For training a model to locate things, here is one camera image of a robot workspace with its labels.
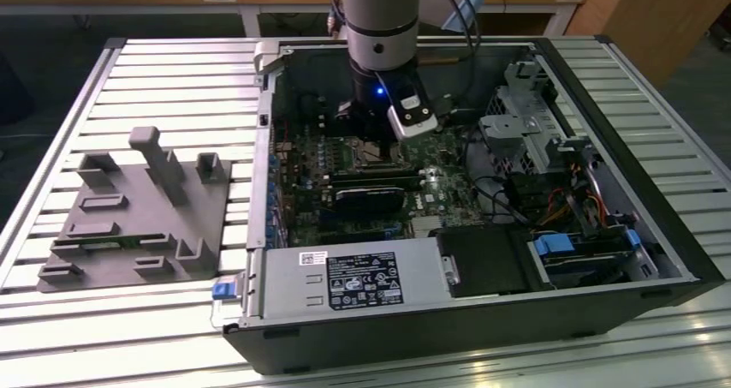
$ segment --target warning label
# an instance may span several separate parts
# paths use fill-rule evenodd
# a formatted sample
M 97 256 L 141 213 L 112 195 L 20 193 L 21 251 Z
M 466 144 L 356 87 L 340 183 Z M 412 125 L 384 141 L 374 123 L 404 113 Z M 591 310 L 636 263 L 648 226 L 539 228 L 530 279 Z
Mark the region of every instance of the warning label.
M 402 279 L 394 253 L 327 258 L 332 309 L 403 304 Z

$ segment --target aluminum extrusion table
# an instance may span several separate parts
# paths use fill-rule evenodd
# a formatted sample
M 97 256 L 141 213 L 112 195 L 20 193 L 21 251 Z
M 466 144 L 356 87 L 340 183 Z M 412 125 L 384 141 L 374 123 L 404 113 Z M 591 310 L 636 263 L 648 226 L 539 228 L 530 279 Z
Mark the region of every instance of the aluminum extrusion table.
M 731 277 L 728 169 L 611 44 L 594 38 L 552 42 Z M 253 372 L 212 326 L 213 281 L 37 293 L 36 274 L 81 185 L 73 169 L 84 152 L 97 150 L 109 150 L 119 164 L 141 163 L 127 146 L 136 126 L 161 130 L 160 143 L 180 161 L 211 151 L 235 161 L 220 271 L 244 268 L 259 102 L 255 44 L 255 39 L 109 41 L 0 235 L 1 386 L 614 388 L 731 382 L 730 285 L 596 337 L 275 377 Z M 582 134 L 571 107 L 560 103 L 560 108 Z M 219 309 L 233 314 L 232 304 Z

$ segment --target orange wire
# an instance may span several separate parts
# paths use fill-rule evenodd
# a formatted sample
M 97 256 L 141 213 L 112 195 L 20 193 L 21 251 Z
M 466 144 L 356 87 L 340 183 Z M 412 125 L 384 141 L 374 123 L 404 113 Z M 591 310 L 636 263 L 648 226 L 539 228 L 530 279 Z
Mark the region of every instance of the orange wire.
M 554 195 L 556 195 L 556 194 L 560 193 L 562 191 L 563 191 L 563 188 L 556 188 L 556 189 L 554 189 L 554 191 L 551 192 L 551 195 L 548 195 L 548 210 L 546 211 L 546 215 L 551 215 L 552 197 L 554 197 Z
M 594 202 L 596 203 L 596 211 L 599 213 L 599 221 L 602 223 L 603 226 L 607 226 L 607 215 L 606 215 L 606 210 L 607 208 L 604 207 L 604 201 L 602 201 L 602 198 L 596 195 L 592 195 L 587 192 L 587 196 L 588 198 L 591 198 L 594 200 Z

